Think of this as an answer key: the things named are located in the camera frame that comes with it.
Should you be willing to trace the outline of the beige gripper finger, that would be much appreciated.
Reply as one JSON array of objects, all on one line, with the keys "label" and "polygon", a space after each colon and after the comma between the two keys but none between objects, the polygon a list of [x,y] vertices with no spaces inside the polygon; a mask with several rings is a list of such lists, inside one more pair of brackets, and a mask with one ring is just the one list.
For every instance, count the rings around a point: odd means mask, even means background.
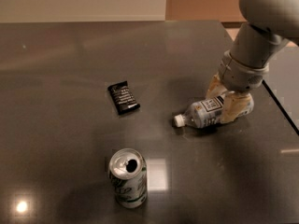
[{"label": "beige gripper finger", "polygon": [[250,93],[229,92],[224,96],[220,123],[233,122],[250,104],[253,98]]},{"label": "beige gripper finger", "polygon": [[221,82],[219,74],[216,74],[211,79],[207,92],[206,92],[206,98],[210,99],[216,96],[219,96],[226,92],[226,88]]}]

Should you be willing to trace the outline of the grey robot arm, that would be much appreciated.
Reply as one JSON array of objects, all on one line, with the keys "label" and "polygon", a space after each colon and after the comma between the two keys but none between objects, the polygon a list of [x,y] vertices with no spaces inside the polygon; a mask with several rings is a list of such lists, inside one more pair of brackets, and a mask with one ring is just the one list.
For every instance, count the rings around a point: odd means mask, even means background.
[{"label": "grey robot arm", "polygon": [[220,123],[234,121],[269,72],[269,60],[288,42],[299,41],[299,0],[239,0],[246,19],[224,52],[206,98],[224,96]]}]

